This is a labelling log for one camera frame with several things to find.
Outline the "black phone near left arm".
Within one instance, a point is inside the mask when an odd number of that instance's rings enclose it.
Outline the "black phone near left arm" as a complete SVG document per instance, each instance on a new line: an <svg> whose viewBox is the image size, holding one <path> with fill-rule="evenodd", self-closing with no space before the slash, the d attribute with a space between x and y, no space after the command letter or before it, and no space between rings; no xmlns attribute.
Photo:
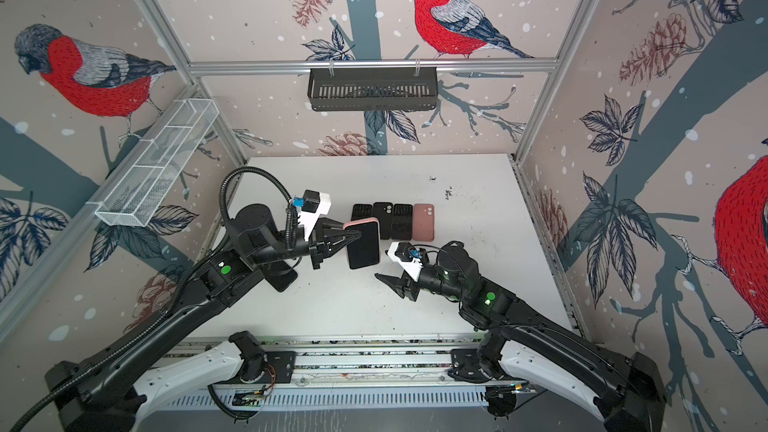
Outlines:
<svg viewBox="0 0 768 432"><path fill-rule="evenodd" d="M284 292L297 278L298 273L284 262L273 263L263 270L265 280L277 291Z"/></svg>

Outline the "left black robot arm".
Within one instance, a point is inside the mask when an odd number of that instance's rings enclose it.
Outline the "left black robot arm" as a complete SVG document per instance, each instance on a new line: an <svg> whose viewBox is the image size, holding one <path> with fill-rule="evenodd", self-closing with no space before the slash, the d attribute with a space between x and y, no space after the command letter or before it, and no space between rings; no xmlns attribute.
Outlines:
<svg viewBox="0 0 768 432"><path fill-rule="evenodd" d="M166 367L157 362L191 332L267 282L285 291L297 278L292 260L313 268L359 241L360 232L327 218L325 203L288 207L285 230L263 204L242 208L225 225L223 247L182 275L169 303L148 321L80 363L61 362L46 375L66 431L133 431L157 409L188 393L233 378L277 375L249 332Z"/></svg>

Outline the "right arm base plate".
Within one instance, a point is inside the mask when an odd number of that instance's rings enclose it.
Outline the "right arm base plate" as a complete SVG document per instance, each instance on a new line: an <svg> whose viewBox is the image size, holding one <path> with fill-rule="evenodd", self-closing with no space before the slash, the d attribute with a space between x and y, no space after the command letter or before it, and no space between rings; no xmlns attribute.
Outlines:
<svg viewBox="0 0 768 432"><path fill-rule="evenodd" d="M496 376L486 371L481 366L481 359L477 349L470 348L456 348L450 351L451 364L447 369L447 375L458 382L466 382L471 384L486 384L486 383L529 383L528 379L514 377L503 371L501 368L501 359L503 355L498 354L498 371L500 374Z"/></svg>

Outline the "pink phone case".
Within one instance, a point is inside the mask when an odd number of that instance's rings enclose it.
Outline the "pink phone case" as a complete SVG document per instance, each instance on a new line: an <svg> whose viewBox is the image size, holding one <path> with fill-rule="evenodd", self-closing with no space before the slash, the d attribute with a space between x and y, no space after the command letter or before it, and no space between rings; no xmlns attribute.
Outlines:
<svg viewBox="0 0 768 432"><path fill-rule="evenodd" d="M435 207L417 203L413 206L412 238L419 242L432 242L435 238Z"/></svg>

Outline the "black bare phone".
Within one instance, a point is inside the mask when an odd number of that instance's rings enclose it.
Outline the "black bare phone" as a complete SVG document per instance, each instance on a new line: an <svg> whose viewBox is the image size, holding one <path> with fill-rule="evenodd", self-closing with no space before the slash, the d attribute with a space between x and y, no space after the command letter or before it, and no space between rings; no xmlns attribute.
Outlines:
<svg viewBox="0 0 768 432"><path fill-rule="evenodd" d="M410 241L413 233L413 206L396 203L392 209L391 239Z"/></svg>

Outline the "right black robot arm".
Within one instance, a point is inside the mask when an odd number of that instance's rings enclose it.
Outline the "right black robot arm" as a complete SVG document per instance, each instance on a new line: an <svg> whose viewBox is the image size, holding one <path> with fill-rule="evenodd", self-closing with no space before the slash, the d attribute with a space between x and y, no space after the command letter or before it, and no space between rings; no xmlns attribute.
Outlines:
<svg viewBox="0 0 768 432"><path fill-rule="evenodd" d="M447 374L455 381L484 384L522 379L569 400L608 431L659 431L666 396L657 364L637 352L613 352L560 326L515 293L484 277L463 243L436 249L394 242L387 255L403 269L379 275L399 297L420 292L458 305L459 315L483 338L474 349L452 350Z"/></svg>

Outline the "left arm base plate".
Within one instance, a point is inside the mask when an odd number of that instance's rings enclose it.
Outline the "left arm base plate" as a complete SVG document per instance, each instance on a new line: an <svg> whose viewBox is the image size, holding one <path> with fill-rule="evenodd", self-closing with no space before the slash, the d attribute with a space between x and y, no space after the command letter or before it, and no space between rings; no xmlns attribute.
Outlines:
<svg viewBox="0 0 768 432"><path fill-rule="evenodd" d="M267 351L258 358L245 360L232 378L217 384L289 384L296 358L294 351Z"/></svg>

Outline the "purple phone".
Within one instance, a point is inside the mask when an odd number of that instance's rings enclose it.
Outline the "purple phone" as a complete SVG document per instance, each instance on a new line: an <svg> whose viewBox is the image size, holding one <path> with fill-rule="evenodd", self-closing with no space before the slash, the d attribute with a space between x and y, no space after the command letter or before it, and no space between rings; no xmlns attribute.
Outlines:
<svg viewBox="0 0 768 432"><path fill-rule="evenodd" d="M373 206L371 204L357 203L352 207L351 222L364 221L373 217Z"/></svg>

